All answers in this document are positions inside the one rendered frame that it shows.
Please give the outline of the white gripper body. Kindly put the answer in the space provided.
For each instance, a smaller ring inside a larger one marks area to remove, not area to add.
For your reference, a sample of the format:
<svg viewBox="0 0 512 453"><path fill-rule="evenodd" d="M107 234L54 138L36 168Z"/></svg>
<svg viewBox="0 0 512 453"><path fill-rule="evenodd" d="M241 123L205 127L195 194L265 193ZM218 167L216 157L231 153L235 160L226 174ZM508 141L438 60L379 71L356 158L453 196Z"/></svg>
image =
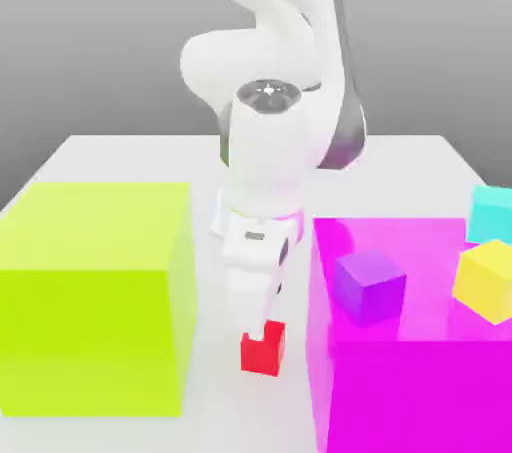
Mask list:
<svg viewBox="0 0 512 453"><path fill-rule="evenodd" d="M228 307L233 321L265 321L284 280L288 238L226 239L221 256L226 269Z"/></svg>

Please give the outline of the small red cube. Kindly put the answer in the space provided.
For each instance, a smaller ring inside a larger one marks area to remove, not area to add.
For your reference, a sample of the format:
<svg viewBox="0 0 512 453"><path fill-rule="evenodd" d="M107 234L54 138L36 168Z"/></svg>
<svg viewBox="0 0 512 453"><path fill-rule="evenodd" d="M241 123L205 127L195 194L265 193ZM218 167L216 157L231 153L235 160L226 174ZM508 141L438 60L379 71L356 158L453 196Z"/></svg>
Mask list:
<svg viewBox="0 0 512 453"><path fill-rule="evenodd" d="M240 367L242 371L277 377L284 356L286 325L268 320L260 341L244 333L240 342Z"/></svg>

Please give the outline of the small purple cube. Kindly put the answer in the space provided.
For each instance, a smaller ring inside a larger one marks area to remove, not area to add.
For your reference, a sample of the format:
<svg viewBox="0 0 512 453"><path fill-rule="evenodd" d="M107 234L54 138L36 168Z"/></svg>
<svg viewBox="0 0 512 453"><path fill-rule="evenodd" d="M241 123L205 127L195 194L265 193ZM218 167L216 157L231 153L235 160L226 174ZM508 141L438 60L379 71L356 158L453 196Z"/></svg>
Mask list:
<svg viewBox="0 0 512 453"><path fill-rule="evenodd" d="M402 313L407 275L388 255L377 250L353 252L335 261L333 298L360 326Z"/></svg>

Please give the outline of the small yellow cube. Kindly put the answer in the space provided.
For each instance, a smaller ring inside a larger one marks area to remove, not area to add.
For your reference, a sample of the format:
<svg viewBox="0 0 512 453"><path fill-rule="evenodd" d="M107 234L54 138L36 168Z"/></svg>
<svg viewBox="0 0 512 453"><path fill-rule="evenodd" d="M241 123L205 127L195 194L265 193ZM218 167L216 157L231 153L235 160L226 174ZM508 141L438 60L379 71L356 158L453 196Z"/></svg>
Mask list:
<svg viewBox="0 0 512 453"><path fill-rule="evenodd" d="M492 325L512 318L512 246L495 239L460 254L452 295Z"/></svg>

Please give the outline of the small cyan cube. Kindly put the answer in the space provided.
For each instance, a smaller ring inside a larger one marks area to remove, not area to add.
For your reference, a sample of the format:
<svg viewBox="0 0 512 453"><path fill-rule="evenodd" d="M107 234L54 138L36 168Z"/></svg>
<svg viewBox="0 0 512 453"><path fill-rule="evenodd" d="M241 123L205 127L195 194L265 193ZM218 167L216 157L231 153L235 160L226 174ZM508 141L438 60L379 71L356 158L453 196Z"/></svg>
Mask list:
<svg viewBox="0 0 512 453"><path fill-rule="evenodd" d="M492 240L512 246L512 188L477 186L471 196L467 241Z"/></svg>

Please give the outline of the large lime green box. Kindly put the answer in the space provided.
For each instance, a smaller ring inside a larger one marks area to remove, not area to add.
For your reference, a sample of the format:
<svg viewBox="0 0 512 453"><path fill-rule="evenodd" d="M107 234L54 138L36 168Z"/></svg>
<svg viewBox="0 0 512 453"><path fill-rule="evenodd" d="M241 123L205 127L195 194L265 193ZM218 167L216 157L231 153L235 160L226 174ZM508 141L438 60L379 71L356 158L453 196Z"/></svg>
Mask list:
<svg viewBox="0 0 512 453"><path fill-rule="evenodd" d="M179 415L196 311L187 184L31 185L0 218L0 411Z"/></svg>

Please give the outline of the large magenta box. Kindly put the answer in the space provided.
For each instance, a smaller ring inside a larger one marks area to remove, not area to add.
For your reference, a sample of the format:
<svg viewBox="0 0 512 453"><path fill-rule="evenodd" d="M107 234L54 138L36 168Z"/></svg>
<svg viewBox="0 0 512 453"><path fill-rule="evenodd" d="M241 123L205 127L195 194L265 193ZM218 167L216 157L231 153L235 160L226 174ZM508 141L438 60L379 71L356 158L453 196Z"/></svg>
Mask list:
<svg viewBox="0 0 512 453"><path fill-rule="evenodd" d="M512 453L512 320L454 299L461 218L318 218L306 358L318 453ZM333 270L375 250L405 274L402 312L374 322L336 301Z"/></svg>

